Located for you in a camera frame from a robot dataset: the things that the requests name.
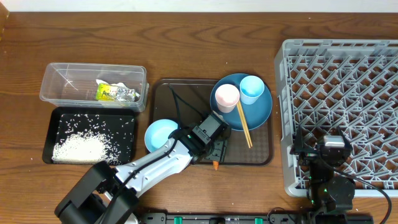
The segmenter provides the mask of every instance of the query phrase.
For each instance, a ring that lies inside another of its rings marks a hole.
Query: brown tray
[[[176,94],[181,96],[202,113],[211,111],[210,95],[218,80],[194,80],[194,79],[162,79],[153,88],[152,111],[150,124],[159,119],[177,119],[177,111],[173,94],[168,85],[171,84]],[[179,101],[181,120],[185,125],[200,122],[200,116],[187,105]],[[272,143],[272,119],[268,119],[259,128],[250,131],[253,147],[248,148],[244,133],[232,131],[228,139],[228,145],[224,162],[220,165],[240,166],[264,166],[274,157],[274,145]],[[202,160],[199,164],[212,164],[211,161]]]

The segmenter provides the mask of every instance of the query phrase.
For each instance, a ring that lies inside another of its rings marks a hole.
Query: cable
[[[181,122],[181,114],[180,114],[180,108],[178,107],[178,101],[177,101],[177,97],[183,101],[185,104],[187,104],[189,107],[191,107],[192,109],[194,109],[195,111],[197,111],[195,108],[193,108],[192,106],[190,106],[187,102],[185,102],[183,99],[181,99],[181,97],[179,97],[176,93],[174,93],[173,89],[171,88],[171,86],[169,85],[169,88],[171,89],[172,93],[173,93],[173,98],[174,98],[174,102],[175,102],[175,107],[177,109],[177,119],[178,119],[178,127],[177,129],[181,129],[182,127],[182,122]],[[138,169],[134,170],[127,178],[126,180],[123,182],[123,184],[119,187],[118,191],[116,192],[116,194],[112,197],[112,200],[110,201],[108,207],[106,208],[103,216],[101,216],[98,224],[103,224],[104,221],[106,221],[106,217],[108,216],[108,213],[110,210],[112,210],[112,206],[114,205],[116,199],[120,196],[120,194],[122,193],[122,189],[125,188],[125,186],[127,186],[128,182],[133,179],[141,170],[145,169],[147,166],[165,158],[166,156],[169,156],[170,153],[174,150],[175,145],[177,144],[178,138],[175,138],[172,147],[167,151],[167,153],[159,156],[158,158],[155,158],[149,162],[147,162],[146,164],[140,166]]]
[[[180,108],[178,107],[177,96],[176,96],[176,94],[174,93],[173,90],[172,90],[172,93],[173,93],[173,98],[174,98],[175,107],[176,107],[176,110],[177,110],[177,120],[178,120],[178,127],[177,127],[177,129],[180,129],[181,126],[182,126]]]
[[[281,209],[281,210],[283,210],[283,211],[286,212],[286,210],[285,210],[284,208],[282,208],[282,207],[275,207],[275,208],[271,209],[271,210],[268,212],[268,214],[267,214],[267,221],[270,222],[269,214],[270,214],[273,210],[276,211],[277,209]],[[294,224],[296,224],[296,220],[294,220],[294,218],[292,218],[292,217],[291,217],[289,214],[287,214],[287,213],[286,213],[286,215],[289,217],[289,219],[291,219],[291,221],[292,221]]]
[[[335,171],[336,173],[338,173],[338,174],[340,174],[340,175],[343,175],[343,176],[346,176],[346,177],[348,177],[348,178],[350,178],[350,179],[354,179],[354,180],[356,180],[356,181],[358,181],[358,182],[361,182],[362,184],[368,185],[368,186],[372,187],[374,190],[377,190],[378,192],[380,192],[381,194],[383,194],[383,196],[385,196],[385,198],[387,199],[387,202],[388,202],[388,209],[387,209],[386,215],[384,216],[383,220],[381,220],[380,224],[384,224],[385,222],[387,222],[387,220],[388,220],[388,218],[389,218],[389,216],[390,216],[390,214],[391,214],[391,210],[392,210],[392,202],[391,202],[391,199],[390,199],[390,197],[388,196],[388,194],[386,194],[383,190],[381,190],[380,188],[374,186],[373,184],[370,184],[370,183],[368,183],[368,182],[366,182],[366,181],[364,181],[364,180],[361,180],[361,179],[359,179],[359,178],[357,178],[357,177],[353,177],[353,176],[351,176],[351,175],[349,175],[349,174],[347,174],[347,173],[345,173],[345,172],[343,172],[343,171],[340,171],[340,170],[338,170],[338,169],[332,167],[332,166],[329,165],[326,161],[323,160],[323,158],[322,158],[322,156],[320,155],[320,153],[318,153],[318,155],[319,155],[320,160],[321,160],[321,161],[323,162],[323,164],[326,166],[326,168],[328,168],[328,169],[330,169],[330,170],[333,170],[333,171]]]
[[[198,113],[200,115],[200,117],[203,119],[205,116],[203,115],[203,113],[201,113],[200,111],[198,111],[196,108],[194,108],[191,104],[189,104],[188,102],[186,102],[185,100],[183,100],[180,96],[178,96],[175,92],[174,89],[171,87],[171,85],[169,85],[170,90],[172,91],[173,95],[175,95],[178,99],[180,99],[182,101],[182,103],[185,103],[187,106],[189,106],[192,110],[194,110],[196,113]]]

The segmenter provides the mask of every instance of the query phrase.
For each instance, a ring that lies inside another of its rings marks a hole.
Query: green connector
[[[263,224],[262,218],[255,218],[254,224]]]
[[[182,217],[174,217],[174,224],[182,224]]]

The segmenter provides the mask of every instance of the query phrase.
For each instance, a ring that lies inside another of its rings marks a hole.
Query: light blue cup
[[[145,146],[149,152],[154,152],[162,147],[169,135],[178,128],[176,122],[169,119],[160,119],[153,122],[145,132]]]
[[[250,75],[242,79],[239,85],[241,101],[246,105],[251,105],[262,95],[265,84],[261,78]]]

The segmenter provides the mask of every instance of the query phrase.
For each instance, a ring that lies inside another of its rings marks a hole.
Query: black tray
[[[152,111],[150,124],[159,119],[172,119],[177,117],[177,111],[168,85],[171,84],[175,92],[185,101],[201,112],[210,112],[210,95],[218,80],[182,80],[162,79],[154,85],[152,94]],[[199,123],[200,116],[184,103],[178,104],[183,124]],[[220,165],[245,165],[264,166],[271,162],[274,156],[272,143],[272,119],[268,119],[261,127],[250,131],[253,147],[248,148],[246,138],[242,131],[232,131],[228,139],[228,146],[224,162]],[[199,164],[212,164],[211,161],[202,160]]]
[[[86,116],[75,116],[76,114],[87,114],[87,116],[90,119],[94,119],[94,121],[90,123]],[[74,123],[79,122],[78,126],[73,128],[73,132],[65,133],[65,131],[69,129],[66,125],[66,121],[70,122],[71,119],[75,120]],[[113,139],[110,141],[117,142],[117,144],[119,144],[118,151],[121,152],[117,160],[110,162],[109,165],[119,165],[130,162],[135,154],[133,142],[136,119],[134,112],[126,109],[77,107],[58,107],[52,111],[49,130],[44,144],[43,161],[46,164],[54,164],[52,156],[56,143],[60,142],[61,139],[66,139],[73,133],[86,132],[86,129],[90,129],[90,124],[102,124],[103,121],[105,121],[106,127],[91,130],[103,134],[114,134]]]

